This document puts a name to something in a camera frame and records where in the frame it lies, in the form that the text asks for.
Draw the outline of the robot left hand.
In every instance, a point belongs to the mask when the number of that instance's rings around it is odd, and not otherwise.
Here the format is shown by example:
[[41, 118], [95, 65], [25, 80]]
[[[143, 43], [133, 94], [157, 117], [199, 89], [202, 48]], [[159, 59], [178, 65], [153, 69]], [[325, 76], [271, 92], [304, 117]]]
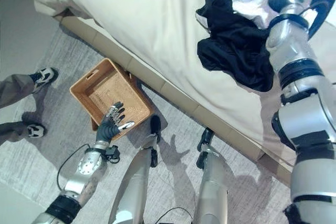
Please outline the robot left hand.
[[98, 126], [96, 141], [110, 143], [116, 135], [135, 126], [134, 121], [120, 124], [121, 121], [125, 118], [124, 111], [124, 105], [120, 101], [110, 107], [107, 114], [103, 116], [103, 119]]

